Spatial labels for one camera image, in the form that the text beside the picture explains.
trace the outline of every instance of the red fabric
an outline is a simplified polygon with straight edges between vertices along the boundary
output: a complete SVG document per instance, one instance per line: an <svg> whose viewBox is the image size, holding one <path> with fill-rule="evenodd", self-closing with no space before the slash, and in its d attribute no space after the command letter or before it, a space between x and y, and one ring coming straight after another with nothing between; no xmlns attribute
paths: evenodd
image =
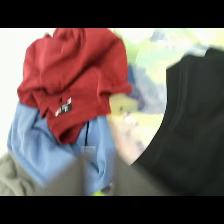
<svg viewBox="0 0 224 224"><path fill-rule="evenodd" d="M57 28L27 49L18 96L40 109L60 143L73 143L87 120L110 113L112 93L130 93L121 39L106 28ZM55 117L72 98L72 110Z"/></svg>

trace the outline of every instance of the folded clothing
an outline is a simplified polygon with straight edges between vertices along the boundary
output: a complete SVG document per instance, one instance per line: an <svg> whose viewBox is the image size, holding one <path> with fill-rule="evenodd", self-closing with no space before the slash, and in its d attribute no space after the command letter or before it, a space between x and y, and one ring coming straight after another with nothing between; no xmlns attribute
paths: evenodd
<svg viewBox="0 0 224 224"><path fill-rule="evenodd" d="M110 94L131 92L124 44L106 28L57 28L28 47L23 73L20 101L39 108L64 144L110 113Z"/></svg>
<svg viewBox="0 0 224 224"><path fill-rule="evenodd" d="M11 153L0 158L0 196L28 196L37 186Z"/></svg>
<svg viewBox="0 0 224 224"><path fill-rule="evenodd" d="M181 195L224 195L223 61L209 49L167 69L162 125L133 164Z"/></svg>
<svg viewBox="0 0 224 224"><path fill-rule="evenodd" d="M85 145L89 146L86 148L87 194L92 194L112 181L115 146L107 118L99 116L90 120L75 144L59 144L38 109L18 103L8 148L39 186L46 186L67 168Z"/></svg>

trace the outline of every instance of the multicolored blanket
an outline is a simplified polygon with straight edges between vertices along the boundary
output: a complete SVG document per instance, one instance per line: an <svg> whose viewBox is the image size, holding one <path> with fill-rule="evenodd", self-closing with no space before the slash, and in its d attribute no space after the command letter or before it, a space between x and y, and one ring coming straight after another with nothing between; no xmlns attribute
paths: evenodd
<svg viewBox="0 0 224 224"><path fill-rule="evenodd" d="M129 96L111 97L108 116L117 149L134 162L158 131L166 109L166 68L185 54L204 55L210 47L224 48L224 29L112 28L126 46Z"/></svg>

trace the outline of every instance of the black garment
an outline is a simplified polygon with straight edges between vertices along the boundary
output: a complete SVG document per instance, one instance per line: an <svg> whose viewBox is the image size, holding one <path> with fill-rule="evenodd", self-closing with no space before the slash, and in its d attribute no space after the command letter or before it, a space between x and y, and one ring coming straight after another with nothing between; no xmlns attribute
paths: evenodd
<svg viewBox="0 0 224 224"><path fill-rule="evenodd" d="M184 56L167 69L167 107L133 165L181 195L224 195L224 52Z"/></svg>

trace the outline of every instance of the light blue fabric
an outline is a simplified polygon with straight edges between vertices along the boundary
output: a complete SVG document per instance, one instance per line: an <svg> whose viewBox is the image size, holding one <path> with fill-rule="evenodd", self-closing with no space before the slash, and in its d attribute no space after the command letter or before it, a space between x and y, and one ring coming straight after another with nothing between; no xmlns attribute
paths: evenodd
<svg viewBox="0 0 224 224"><path fill-rule="evenodd" d="M8 136L8 148L37 184L46 186L80 155L85 144L86 126L75 144L61 145L51 134L39 110L18 103ZM95 148L87 166L87 194L92 194L112 181L115 146L105 116L89 122L88 146Z"/></svg>

